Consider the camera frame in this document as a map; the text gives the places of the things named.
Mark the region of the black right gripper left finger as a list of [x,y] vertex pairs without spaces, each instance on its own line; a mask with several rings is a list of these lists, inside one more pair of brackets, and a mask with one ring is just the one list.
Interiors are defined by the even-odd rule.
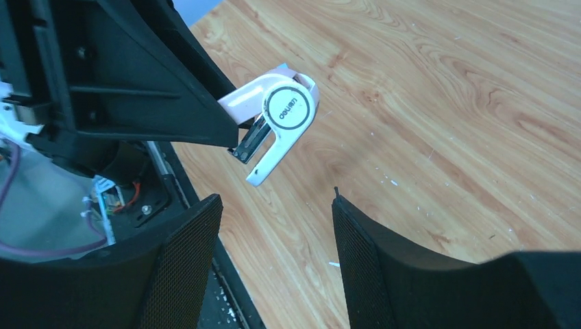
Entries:
[[127,252],[77,260],[1,261],[2,328],[135,328],[143,291]]

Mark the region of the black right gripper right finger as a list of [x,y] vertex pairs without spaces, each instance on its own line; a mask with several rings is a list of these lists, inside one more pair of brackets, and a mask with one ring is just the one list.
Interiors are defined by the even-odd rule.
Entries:
[[332,202],[352,328],[579,328],[580,253],[451,258]]

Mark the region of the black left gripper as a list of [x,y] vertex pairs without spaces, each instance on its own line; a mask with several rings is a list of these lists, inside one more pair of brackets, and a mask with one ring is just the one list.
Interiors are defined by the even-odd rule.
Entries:
[[1,79],[17,120],[40,126],[25,143],[75,175],[148,170],[142,147],[100,138],[238,142],[218,103],[234,87],[172,1],[2,1]]

